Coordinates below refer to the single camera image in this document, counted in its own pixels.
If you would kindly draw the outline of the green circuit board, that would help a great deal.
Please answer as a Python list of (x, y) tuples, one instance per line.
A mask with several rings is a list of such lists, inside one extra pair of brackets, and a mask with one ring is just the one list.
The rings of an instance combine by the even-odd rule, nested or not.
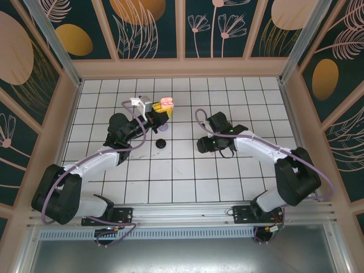
[(277, 236), (278, 232), (280, 232), (285, 227), (284, 224), (277, 224), (274, 226), (269, 227), (269, 232), (272, 234), (272, 236)]

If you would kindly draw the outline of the grey metal panel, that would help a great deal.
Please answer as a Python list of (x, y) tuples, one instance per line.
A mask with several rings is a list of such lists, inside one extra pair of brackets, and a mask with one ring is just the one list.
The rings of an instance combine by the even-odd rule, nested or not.
[(337, 273), (327, 250), (279, 248), (251, 239), (39, 243), (31, 273)]

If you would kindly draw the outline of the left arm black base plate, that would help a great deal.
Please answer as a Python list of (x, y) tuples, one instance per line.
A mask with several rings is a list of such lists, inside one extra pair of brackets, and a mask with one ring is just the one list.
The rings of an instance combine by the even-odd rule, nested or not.
[[(101, 216), (97, 217), (98, 220), (117, 223), (131, 223), (133, 219), (133, 208), (112, 208), (107, 209)], [(81, 220), (81, 226), (101, 226), (103, 223), (91, 220), (90, 218), (83, 218)]]

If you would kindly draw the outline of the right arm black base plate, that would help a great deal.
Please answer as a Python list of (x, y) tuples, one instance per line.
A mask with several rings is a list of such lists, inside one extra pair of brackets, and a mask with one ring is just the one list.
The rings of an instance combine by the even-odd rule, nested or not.
[(275, 208), (270, 212), (264, 212), (250, 205), (237, 205), (233, 206), (233, 220), (235, 224), (273, 225), (283, 222), (283, 211), (282, 208)]

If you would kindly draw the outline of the aluminium mounting rail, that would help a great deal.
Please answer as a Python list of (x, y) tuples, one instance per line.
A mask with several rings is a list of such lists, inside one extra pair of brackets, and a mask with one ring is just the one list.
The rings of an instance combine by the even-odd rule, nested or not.
[[(140, 228), (191, 228), (233, 226), (231, 210), (249, 202), (191, 202), (170, 204), (124, 204), (133, 208), (133, 222)], [(284, 209), (284, 224), (336, 224), (337, 216), (330, 202), (303, 201)]]

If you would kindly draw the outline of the left aluminium frame post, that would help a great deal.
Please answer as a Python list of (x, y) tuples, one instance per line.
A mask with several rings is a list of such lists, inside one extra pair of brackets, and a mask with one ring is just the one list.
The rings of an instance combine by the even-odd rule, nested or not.
[(44, 36), (49, 41), (50, 46), (53, 48), (57, 58), (62, 63), (65, 71), (67, 72), (68, 76), (71, 78), (72, 82), (79, 87), (81, 84), (81, 77), (76, 71), (75, 66), (72, 63), (69, 54), (65, 50), (64, 46), (62, 45), (58, 35), (56, 34), (53, 25), (48, 20), (46, 14), (41, 7), (41, 4), (38, 0), (23, 0), (25, 5), (27, 6), (30, 14), (34, 17), (35, 22), (38, 24), (39, 28), (41, 29)]

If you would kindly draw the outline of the aluminium frame post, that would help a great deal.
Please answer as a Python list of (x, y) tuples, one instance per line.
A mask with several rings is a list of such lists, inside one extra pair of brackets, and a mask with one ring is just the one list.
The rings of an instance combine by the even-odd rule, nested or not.
[(313, 40), (313, 37), (319, 29), (319, 26), (324, 20), (325, 16), (330, 14), (329, 9), (333, 1), (335, 0), (318, 0), (314, 5), (313, 10), (309, 14), (307, 22), (299, 34), (297, 41), (294, 43), (292, 51), (290, 52), (288, 59), (278, 77), (279, 84), (285, 84), (285, 82), (287, 82), (291, 76), (304, 51), (309, 47), (309, 44)]
[(23, 0), (25, 5), (27, 6), (30, 14), (34, 17), (35, 22), (38, 24), (39, 28), (41, 29), (44, 36), (49, 41), (50, 46), (53, 48), (57, 58), (62, 63), (65, 71), (67, 72), (68, 76), (71, 78), (72, 82), (79, 87), (81, 84), (81, 77), (76, 71), (75, 66), (72, 63), (69, 54), (65, 50), (64, 46), (62, 45), (58, 35), (56, 34), (53, 25), (48, 20), (46, 14), (41, 7), (41, 4), (38, 0)]

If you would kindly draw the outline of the right aluminium frame post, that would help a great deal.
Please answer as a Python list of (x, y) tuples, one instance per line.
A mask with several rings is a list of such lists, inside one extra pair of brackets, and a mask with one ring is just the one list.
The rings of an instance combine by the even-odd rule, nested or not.
[(313, 37), (319, 29), (319, 26), (324, 20), (325, 16), (330, 14), (329, 9), (333, 1), (335, 0), (318, 0), (314, 5), (313, 10), (309, 14), (307, 22), (299, 34), (297, 41), (294, 43), (292, 51), (290, 52), (288, 59), (278, 77), (279, 84), (285, 84), (285, 82), (287, 82), (291, 76), (304, 51), (309, 47), (309, 44), (313, 40)]

